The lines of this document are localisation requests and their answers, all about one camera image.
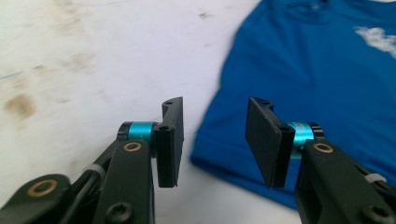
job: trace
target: screw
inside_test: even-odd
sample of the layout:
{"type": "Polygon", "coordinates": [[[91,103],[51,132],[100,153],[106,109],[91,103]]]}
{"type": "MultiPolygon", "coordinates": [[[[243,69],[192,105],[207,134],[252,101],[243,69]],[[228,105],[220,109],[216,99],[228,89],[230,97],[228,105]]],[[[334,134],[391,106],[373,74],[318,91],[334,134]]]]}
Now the screw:
{"type": "Polygon", "coordinates": [[[133,211],[128,203],[114,203],[106,211],[107,223],[125,223],[133,217],[133,211]]]}

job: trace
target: blue fabric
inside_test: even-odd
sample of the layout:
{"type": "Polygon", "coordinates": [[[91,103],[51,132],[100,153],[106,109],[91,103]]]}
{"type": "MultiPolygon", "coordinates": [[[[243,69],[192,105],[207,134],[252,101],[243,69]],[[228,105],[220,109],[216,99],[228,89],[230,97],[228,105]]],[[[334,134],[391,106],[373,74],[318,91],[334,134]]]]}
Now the blue fabric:
{"type": "Polygon", "coordinates": [[[260,2],[238,30],[191,162],[289,207],[300,161],[284,189],[267,189],[245,140],[248,97],[280,119],[314,121],[327,139],[396,186],[396,2],[260,2]]]}

